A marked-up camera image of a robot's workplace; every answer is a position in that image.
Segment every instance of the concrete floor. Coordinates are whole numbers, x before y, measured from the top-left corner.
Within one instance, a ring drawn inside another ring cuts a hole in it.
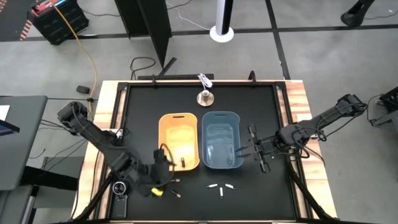
[[[113,1],[78,1],[92,13],[118,11]],[[185,0],[168,0],[176,5]],[[278,27],[343,26],[340,15],[355,0],[273,0]],[[204,27],[214,25],[215,1],[193,0],[180,7],[186,17]],[[264,0],[235,1],[231,27],[270,28]],[[368,17],[388,15],[398,10],[393,0],[376,1]],[[169,11],[172,30],[198,30],[178,19],[177,10]],[[83,34],[124,33],[118,17],[93,17]],[[398,24],[398,15],[367,20],[367,25]],[[31,29],[30,37],[40,36]],[[398,30],[349,30],[324,32],[284,32],[280,34],[292,79],[303,80],[314,115],[333,106],[346,93],[363,101],[385,93],[398,84]],[[157,58],[150,38],[92,39],[83,45],[93,56],[99,71],[97,92],[103,80],[130,77],[129,64],[134,57]],[[75,91],[77,85],[93,84],[93,69],[74,40],[60,46],[46,41],[0,43],[0,95],[47,95],[56,98],[85,98]],[[208,35],[175,36],[170,39],[167,60],[177,61],[167,74],[214,73],[217,79],[246,79],[254,70],[258,79],[283,79],[272,33],[236,34],[227,44],[217,44]],[[138,61],[137,68],[148,62]],[[161,67],[143,70],[137,75],[158,74]],[[49,100],[44,119],[56,121],[57,112],[68,100]],[[371,117],[383,114],[370,106]],[[328,128],[329,132],[342,123]],[[62,131],[38,133],[32,156],[47,150],[38,159],[29,160],[40,167],[44,156],[78,139]],[[397,132],[387,124],[372,128],[365,115],[321,143],[326,171],[338,216],[342,220],[396,223],[398,208]],[[84,156],[85,148],[73,156]],[[59,222],[70,216],[69,208],[40,210],[35,223]]]

